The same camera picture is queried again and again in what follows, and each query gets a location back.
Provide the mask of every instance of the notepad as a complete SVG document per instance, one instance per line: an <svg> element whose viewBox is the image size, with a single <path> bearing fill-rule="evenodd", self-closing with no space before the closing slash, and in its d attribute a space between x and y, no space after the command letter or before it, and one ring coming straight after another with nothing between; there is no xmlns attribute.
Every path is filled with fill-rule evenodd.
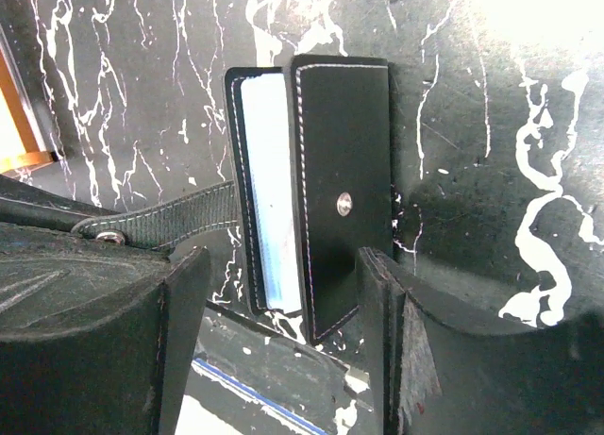
<svg viewBox="0 0 604 435"><path fill-rule="evenodd" d="M266 305L302 309L295 253L292 165L283 74L242 83L243 120Z"/></svg>

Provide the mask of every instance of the metal stud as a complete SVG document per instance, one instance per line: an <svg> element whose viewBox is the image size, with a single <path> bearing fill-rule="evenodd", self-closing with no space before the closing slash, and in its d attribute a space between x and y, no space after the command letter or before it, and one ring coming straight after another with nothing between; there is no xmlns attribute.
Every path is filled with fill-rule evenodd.
<svg viewBox="0 0 604 435"><path fill-rule="evenodd" d="M126 236L119 230L105 230L96 236L97 240L103 242L126 244Z"/></svg>
<svg viewBox="0 0 604 435"><path fill-rule="evenodd" d="M338 209L338 213L342 216L347 216L348 213L350 213L350 210L352 210L352 197L349 193L343 192L340 194L336 208Z"/></svg>

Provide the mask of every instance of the blue line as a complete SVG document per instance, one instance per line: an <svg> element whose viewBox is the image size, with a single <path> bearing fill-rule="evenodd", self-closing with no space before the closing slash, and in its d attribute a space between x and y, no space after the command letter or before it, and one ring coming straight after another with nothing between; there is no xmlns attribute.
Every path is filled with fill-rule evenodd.
<svg viewBox="0 0 604 435"><path fill-rule="evenodd" d="M214 366L212 366L210 364L207 364L205 361L200 360L200 359L195 359L195 360L193 360L193 362L195 364L197 364L198 366L202 367L203 369L206 369L206 370L212 372L213 374L217 375L222 380L227 381L228 383L230 383L231 385L233 385L235 388L238 388L238 389L242 390L246 394L249 394L251 397L254 397L254 398L258 399L263 404L265 404L265 405L267 405L267 406L269 406L269 407L277 410L283 416L285 416L288 419L294 421L299 426L302 426L303 428L306 428L307 430L310 430L310 432L312 432L312 433L314 433L316 435L327 435L327 433L325 431L323 431L322 429L320 429L319 427L314 426L313 424L309 423L308 421L300 418L298 415L296 415L296 414L292 413L291 411L289 411L289 410L281 407L279 404L276 404L275 402L273 402L272 400L267 399L263 395L258 394L256 391L252 390L251 388L248 388L247 386L245 386L241 382L237 381L233 377L228 376L227 374L225 374L224 372L222 372L220 369L217 369L216 367L214 367Z"/></svg>

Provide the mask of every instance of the black strap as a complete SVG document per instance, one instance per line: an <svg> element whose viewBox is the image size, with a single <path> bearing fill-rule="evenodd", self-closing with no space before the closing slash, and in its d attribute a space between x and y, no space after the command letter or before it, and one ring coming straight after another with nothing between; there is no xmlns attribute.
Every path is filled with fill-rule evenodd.
<svg viewBox="0 0 604 435"><path fill-rule="evenodd" d="M117 230L129 246L163 251L200 232L235 225L235 185L226 182L148 209L88 218L77 223L72 233L95 238Z"/></svg>

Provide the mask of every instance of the black leather wallet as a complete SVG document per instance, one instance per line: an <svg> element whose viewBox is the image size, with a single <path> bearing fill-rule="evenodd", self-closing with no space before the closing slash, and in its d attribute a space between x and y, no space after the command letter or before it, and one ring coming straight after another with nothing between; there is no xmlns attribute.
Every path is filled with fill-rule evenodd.
<svg viewBox="0 0 604 435"><path fill-rule="evenodd" d="M295 263L307 339L317 344L358 308L356 250L373 246L392 254L388 66L383 59L300 55L285 68L226 73L245 274L256 313L268 308L242 84L269 74L284 77L289 131L281 134L289 135L283 153L291 172Z"/></svg>

